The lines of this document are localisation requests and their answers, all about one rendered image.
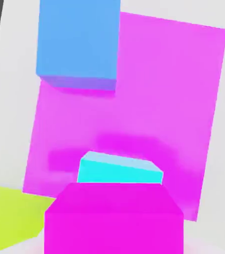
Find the large yellow-green box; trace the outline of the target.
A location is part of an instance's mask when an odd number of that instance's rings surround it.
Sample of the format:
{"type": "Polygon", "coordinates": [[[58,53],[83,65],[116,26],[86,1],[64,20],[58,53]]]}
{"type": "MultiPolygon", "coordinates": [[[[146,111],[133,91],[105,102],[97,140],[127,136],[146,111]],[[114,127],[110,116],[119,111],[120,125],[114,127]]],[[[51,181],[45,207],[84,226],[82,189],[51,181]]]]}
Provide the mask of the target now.
{"type": "Polygon", "coordinates": [[[0,187],[0,250],[37,236],[54,200],[0,187]]]}

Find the small cyan cube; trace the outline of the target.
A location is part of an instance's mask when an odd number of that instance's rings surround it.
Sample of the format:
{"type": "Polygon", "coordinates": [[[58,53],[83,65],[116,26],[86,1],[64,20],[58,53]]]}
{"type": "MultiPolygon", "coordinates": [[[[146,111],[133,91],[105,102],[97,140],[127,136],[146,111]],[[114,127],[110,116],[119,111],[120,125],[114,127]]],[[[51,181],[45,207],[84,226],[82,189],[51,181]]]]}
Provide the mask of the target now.
{"type": "Polygon", "coordinates": [[[157,183],[163,171],[153,162],[89,151],[80,160],[79,183],[157,183]]]}

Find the large pink box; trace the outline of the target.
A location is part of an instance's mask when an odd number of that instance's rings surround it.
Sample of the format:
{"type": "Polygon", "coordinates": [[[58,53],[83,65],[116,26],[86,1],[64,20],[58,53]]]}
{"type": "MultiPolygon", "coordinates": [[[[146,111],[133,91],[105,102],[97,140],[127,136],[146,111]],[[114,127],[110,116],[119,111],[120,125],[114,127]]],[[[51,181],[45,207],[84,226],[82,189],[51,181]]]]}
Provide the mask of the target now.
{"type": "Polygon", "coordinates": [[[225,29],[123,12],[115,92],[42,81],[23,191],[55,197],[88,151],[152,161],[196,221],[225,29]]]}

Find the small magenta cube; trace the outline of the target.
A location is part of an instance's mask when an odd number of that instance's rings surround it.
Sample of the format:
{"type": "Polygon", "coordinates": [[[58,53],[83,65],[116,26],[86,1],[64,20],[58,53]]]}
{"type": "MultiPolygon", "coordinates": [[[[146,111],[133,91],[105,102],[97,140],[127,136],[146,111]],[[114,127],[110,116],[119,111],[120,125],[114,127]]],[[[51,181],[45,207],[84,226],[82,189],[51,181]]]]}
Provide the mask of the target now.
{"type": "Polygon", "coordinates": [[[183,254],[183,223],[160,184],[71,183],[45,212],[44,254],[183,254]]]}

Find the large blue box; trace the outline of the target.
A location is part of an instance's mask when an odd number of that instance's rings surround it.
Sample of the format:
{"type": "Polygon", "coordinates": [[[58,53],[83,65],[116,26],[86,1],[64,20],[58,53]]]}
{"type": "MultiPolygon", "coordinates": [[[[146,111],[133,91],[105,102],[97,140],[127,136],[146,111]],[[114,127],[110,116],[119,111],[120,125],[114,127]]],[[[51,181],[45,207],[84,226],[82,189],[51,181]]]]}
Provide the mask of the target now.
{"type": "Polygon", "coordinates": [[[40,0],[36,74],[55,87],[114,91],[120,0],[40,0]]]}

